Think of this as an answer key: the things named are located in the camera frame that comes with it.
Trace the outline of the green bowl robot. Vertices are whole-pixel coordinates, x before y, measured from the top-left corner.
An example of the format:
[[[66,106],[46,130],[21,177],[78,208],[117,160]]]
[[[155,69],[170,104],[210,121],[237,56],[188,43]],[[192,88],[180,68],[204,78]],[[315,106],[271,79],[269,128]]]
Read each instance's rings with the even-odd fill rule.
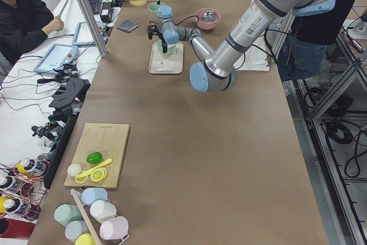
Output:
[[[166,5],[164,2],[160,2],[160,3],[157,3],[157,2],[152,2],[148,5],[148,11],[154,15],[157,15],[158,14],[158,10],[161,6],[164,6]]]
[[[158,52],[161,53],[162,55],[172,55],[177,46],[177,44],[167,44],[167,51],[164,52],[161,40],[158,40],[155,44],[158,49]]]

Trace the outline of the cream rabbit tray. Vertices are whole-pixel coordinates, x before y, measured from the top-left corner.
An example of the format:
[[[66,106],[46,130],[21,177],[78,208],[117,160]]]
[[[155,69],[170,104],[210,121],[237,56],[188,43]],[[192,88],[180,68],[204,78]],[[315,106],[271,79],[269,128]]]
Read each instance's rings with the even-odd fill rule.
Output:
[[[154,75],[178,75],[183,71],[183,43],[176,43],[176,49],[172,55],[162,55],[153,43],[148,70]]]

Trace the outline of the grey purple folded cloth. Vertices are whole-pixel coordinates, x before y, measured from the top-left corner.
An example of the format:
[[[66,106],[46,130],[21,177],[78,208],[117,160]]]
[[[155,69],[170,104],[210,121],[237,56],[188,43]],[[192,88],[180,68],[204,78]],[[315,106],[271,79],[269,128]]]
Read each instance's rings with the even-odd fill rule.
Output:
[[[131,33],[139,26],[138,23],[132,22],[130,20],[124,20],[121,24],[118,25],[117,29],[123,31],[125,33]]]

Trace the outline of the pink bowl with ice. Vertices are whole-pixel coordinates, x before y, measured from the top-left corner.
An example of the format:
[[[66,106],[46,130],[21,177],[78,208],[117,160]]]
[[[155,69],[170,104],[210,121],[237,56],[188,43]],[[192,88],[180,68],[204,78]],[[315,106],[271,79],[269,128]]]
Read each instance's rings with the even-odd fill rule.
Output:
[[[195,15],[199,17],[197,26],[202,30],[214,29],[221,19],[220,12],[214,8],[198,9]]]

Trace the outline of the wooden cutting board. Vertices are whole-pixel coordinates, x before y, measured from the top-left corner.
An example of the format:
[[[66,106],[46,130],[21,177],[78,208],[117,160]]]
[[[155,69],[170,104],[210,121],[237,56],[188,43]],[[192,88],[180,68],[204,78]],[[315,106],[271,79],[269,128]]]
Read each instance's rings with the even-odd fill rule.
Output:
[[[86,123],[71,163],[80,164],[82,171],[87,171],[108,159],[112,162],[101,165],[107,170],[107,175],[100,181],[94,181],[88,176],[84,183],[79,184],[74,177],[67,176],[64,185],[70,188],[92,186],[115,189],[118,186],[129,130],[128,124]]]

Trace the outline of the yellow plastic knife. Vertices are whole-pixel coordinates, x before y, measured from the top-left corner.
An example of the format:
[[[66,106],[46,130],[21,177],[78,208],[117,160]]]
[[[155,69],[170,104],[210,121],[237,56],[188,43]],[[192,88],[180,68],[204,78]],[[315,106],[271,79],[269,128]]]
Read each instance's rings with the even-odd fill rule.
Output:
[[[101,162],[100,164],[98,164],[98,165],[96,165],[96,166],[94,166],[94,167],[92,167],[92,168],[90,168],[90,169],[88,169],[88,170],[86,170],[84,172],[79,173],[75,177],[76,178],[82,178],[82,177],[85,177],[85,176],[89,176],[95,169],[104,167],[104,166],[106,166],[106,165],[108,165],[108,164],[110,164],[112,162],[113,162],[113,159],[112,158],[108,158],[105,161]]]

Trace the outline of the seated person black jacket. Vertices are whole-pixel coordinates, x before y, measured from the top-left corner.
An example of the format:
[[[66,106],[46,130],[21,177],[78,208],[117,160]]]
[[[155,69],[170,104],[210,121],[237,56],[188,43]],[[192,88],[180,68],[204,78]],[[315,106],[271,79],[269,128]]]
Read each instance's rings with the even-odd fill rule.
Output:
[[[42,0],[1,0],[1,54],[12,65],[63,28]]]

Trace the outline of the lemon slice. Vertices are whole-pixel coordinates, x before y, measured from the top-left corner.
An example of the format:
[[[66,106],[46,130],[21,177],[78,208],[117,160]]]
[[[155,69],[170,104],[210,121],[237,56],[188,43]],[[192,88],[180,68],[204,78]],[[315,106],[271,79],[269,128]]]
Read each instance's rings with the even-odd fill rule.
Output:
[[[93,182],[100,182],[104,180],[107,176],[107,169],[104,167],[94,169],[90,174],[90,179]]]
[[[83,176],[83,177],[74,177],[74,180],[77,184],[83,184],[88,180],[88,176]]]

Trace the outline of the white mug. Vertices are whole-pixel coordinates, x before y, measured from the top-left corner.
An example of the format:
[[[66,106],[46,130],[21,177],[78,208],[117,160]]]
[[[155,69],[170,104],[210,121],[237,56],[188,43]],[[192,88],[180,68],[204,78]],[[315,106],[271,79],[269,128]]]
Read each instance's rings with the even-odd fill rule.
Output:
[[[96,200],[92,203],[89,212],[99,223],[104,223],[117,215],[116,206],[103,200]]]

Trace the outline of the yellow sauce bottle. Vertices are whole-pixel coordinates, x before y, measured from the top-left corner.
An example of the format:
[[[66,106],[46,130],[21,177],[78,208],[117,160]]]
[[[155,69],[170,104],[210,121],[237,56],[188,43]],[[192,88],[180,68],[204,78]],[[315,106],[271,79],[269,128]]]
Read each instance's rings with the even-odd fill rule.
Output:
[[[46,173],[48,164],[37,159],[25,158],[18,162],[17,168],[20,172],[30,174],[33,177],[41,177]]]

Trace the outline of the wooden mug rack pole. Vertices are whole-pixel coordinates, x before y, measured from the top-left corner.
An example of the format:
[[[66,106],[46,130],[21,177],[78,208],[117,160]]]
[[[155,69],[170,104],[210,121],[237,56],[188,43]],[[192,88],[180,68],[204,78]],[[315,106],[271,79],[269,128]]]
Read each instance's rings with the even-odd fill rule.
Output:
[[[70,193],[71,193],[71,196],[74,198],[74,201],[75,201],[75,203],[76,203],[76,205],[77,205],[84,221],[86,222],[87,228],[88,228],[90,234],[92,235],[92,238],[93,238],[95,244],[102,245],[101,240],[99,239],[99,236],[98,236],[97,232],[95,231],[95,229],[94,229],[94,227],[93,227],[93,225],[92,225],[92,223],[91,223],[91,221],[88,217],[88,214],[86,213],[86,211],[83,207],[83,204],[82,204],[82,202],[79,198],[79,193],[75,189],[71,189]]]

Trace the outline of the grey mug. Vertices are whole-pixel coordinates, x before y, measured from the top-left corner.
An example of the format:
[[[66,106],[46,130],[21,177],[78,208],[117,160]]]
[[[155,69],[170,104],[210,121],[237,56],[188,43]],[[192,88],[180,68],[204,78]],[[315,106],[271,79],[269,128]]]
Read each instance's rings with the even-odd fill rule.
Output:
[[[88,227],[86,222],[82,220],[70,222],[65,229],[65,237],[73,243],[80,235],[85,233],[88,233]]]

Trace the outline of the yellow mug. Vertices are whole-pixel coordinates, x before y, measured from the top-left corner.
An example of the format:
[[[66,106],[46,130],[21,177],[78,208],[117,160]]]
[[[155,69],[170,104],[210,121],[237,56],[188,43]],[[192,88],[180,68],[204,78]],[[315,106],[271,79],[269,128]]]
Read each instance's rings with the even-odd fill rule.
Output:
[[[75,245],[96,245],[91,234],[81,234],[75,241]]]

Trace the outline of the aluminium frame post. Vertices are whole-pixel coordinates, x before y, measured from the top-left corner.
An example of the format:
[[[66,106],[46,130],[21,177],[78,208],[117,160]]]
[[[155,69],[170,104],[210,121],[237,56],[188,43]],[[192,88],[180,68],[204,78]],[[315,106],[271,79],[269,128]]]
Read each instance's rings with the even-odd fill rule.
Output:
[[[96,44],[96,47],[100,53],[100,56],[104,58],[107,54],[106,45],[100,35],[100,31],[98,29],[94,14],[92,13],[91,7],[89,5],[88,0],[77,0],[81,12],[84,16],[84,19],[89,27],[92,38]]]

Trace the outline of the black stand bracket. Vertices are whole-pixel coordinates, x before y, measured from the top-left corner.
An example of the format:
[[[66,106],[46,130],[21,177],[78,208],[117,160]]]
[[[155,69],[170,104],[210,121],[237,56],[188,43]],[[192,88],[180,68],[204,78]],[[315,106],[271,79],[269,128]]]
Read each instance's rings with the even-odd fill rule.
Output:
[[[51,151],[41,158],[48,162],[44,175],[46,189],[50,189],[52,185],[90,86],[87,79],[75,77],[60,85],[52,95],[53,100],[49,104],[49,107],[54,109],[48,116],[49,122],[44,126],[32,126],[32,136],[45,137],[53,142]]]

